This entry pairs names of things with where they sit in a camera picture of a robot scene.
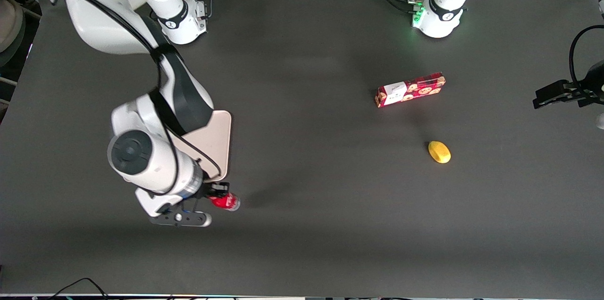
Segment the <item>table surface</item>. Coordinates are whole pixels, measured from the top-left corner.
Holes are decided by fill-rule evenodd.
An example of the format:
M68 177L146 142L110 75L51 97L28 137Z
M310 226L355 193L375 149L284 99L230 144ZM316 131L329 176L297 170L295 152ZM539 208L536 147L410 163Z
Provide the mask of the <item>table surface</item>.
M91 49L45 3L0 128L2 291L603 298L602 109L531 104L568 79L597 0L466 5L435 40L383 0L215 0L178 48L233 114L242 207L179 229L151 225L106 158L110 112L153 87L153 62ZM582 38L578 73L602 39ZM438 71L440 94L373 103Z

